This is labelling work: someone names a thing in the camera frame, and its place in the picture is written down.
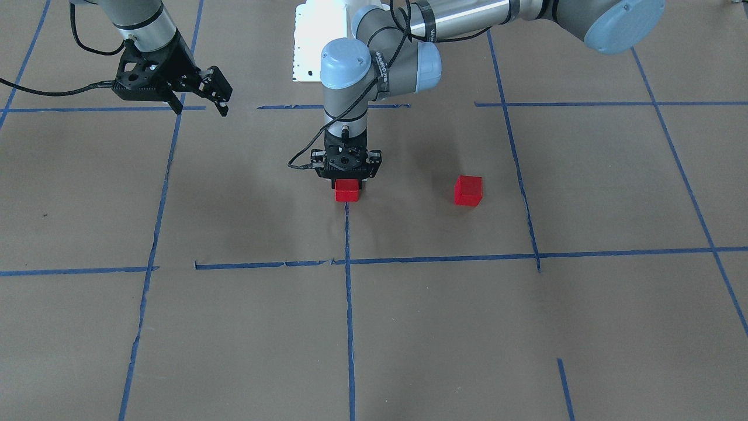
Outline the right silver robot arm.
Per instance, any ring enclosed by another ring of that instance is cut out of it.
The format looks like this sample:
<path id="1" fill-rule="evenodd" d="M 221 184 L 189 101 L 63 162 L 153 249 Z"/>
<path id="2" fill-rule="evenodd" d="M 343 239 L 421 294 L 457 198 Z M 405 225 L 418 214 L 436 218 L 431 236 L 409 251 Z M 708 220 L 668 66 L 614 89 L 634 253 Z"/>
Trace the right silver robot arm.
<path id="1" fill-rule="evenodd" d="M 112 91 L 124 101 L 166 103 L 177 114 L 183 104 L 176 96 L 190 92 L 206 98 L 222 117 L 233 89 L 216 66 L 200 69 L 192 49 L 161 1 L 71 1 L 98 5 L 120 32 L 123 51 Z"/>

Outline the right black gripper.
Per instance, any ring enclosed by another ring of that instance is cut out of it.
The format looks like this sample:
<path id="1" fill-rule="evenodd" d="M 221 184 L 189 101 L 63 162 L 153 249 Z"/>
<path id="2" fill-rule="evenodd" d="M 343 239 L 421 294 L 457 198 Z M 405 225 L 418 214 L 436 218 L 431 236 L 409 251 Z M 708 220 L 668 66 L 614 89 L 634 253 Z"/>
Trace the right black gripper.
<path id="1" fill-rule="evenodd" d="M 176 115 L 183 112 L 176 93 L 191 92 L 214 103 L 226 118 L 233 88 L 218 67 L 197 67 L 189 46 L 176 32 L 157 51 L 140 51 L 133 40 L 125 40 L 112 91 L 125 101 L 166 103 Z"/>

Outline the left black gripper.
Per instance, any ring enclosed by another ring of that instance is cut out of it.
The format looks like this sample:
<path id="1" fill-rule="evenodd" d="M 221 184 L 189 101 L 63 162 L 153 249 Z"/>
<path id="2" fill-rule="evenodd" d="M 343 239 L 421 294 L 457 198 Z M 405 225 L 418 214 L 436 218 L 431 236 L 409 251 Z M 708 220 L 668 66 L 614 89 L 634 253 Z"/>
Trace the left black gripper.
<path id="1" fill-rule="evenodd" d="M 367 132 L 350 137 L 325 132 L 325 148 L 313 149 L 311 168 L 320 178 L 329 180 L 366 180 L 374 178 L 382 164 L 382 152 L 367 149 Z"/>

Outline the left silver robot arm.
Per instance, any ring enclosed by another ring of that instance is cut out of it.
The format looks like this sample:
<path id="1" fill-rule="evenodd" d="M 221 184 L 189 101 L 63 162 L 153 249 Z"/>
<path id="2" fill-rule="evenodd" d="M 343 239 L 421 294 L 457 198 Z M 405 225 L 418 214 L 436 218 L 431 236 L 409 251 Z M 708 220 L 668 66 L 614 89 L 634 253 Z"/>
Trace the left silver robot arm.
<path id="1" fill-rule="evenodd" d="M 662 18 L 663 1 L 406 1 L 365 5 L 355 11 L 349 34 L 320 51 L 325 123 L 316 133 L 323 149 L 303 152 L 310 162 L 293 170 L 320 177 L 364 181 L 376 176 L 379 150 L 367 149 L 369 103 L 435 88 L 441 80 L 439 44 L 478 37 L 493 26 L 523 19 L 548 20 L 604 55 L 643 40 Z"/>

